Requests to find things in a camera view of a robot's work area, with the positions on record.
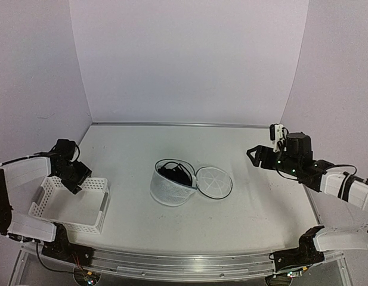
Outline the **white perforated plastic basket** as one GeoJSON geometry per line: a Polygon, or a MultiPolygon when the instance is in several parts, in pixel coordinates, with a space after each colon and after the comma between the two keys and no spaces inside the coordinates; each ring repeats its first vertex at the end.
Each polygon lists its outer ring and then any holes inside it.
{"type": "Polygon", "coordinates": [[[106,178],[85,179],[76,195],[56,176],[45,178],[40,189],[41,199],[31,204],[30,216],[60,223],[68,231],[101,234],[110,201],[106,178]]]}

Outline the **white mesh laundry bag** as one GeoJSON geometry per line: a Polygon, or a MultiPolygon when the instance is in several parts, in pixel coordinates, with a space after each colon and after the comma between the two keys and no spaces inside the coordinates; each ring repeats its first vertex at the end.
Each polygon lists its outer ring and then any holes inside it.
{"type": "Polygon", "coordinates": [[[156,162],[150,182],[150,195],[158,203],[178,207],[194,193],[211,200],[223,200],[233,190],[233,180],[222,169],[203,166],[195,169],[190,163],[172,158],[156,162]]]}

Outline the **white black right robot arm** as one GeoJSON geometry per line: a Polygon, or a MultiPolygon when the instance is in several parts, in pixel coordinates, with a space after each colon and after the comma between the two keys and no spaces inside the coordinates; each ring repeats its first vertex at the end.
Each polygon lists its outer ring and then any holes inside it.
{"type": "Polygon", "coordinates": [[[246,155],[255,167],[273,170],[279,176],[316,192],[322,204],[326,226],[313,228],[293,251],[293,259],[306,264],[316,252],[328,250],[368,250],[368,179],[357,175],[351,164],[337,164],[313,157],[311,138],[302,133],[277,129],[270,133],[272,147],[257,145],[246,155]]]}

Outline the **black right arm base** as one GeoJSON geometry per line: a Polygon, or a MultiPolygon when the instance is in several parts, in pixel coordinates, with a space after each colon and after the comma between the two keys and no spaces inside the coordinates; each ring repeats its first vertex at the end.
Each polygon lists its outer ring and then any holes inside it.
{"type": "Polygon", "coordinates": [[[276,272],[300,269],[324,261],[324,253],[318,251],[313,239],[324,226],[315,226],[300,236],[298,246],[286,250],[275,251],[268,258],[274,262],[276,272]]]}

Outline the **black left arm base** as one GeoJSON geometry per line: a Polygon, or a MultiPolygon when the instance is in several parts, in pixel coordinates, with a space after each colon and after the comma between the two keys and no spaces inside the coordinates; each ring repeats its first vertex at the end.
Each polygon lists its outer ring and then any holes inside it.
{"type": "Polygon", "coordinates": [[[67,235],[67,229],[59,223],[54,223],[54,225],[56,226],[54,241],[45,241],[41,254],[59,261],[75,263],[79,266],[90,266],[94,249],[71,243],[67,235]]]}

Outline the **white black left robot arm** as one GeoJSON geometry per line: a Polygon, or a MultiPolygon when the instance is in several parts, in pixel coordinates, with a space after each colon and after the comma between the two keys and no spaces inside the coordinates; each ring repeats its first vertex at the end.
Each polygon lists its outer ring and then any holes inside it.
{"type": "Polygon", "coordinates": [[[73,255],[73,247],[57,236],[52,222],[29,216],[26,210],[43,180],[58,177],[76,195],[91,170],[79,161],[81,151],[75,141],[58,139],[50,151],[0,163],[0,234],[15,240],[50,242],[50,251],[60,260],[73,255]]]}

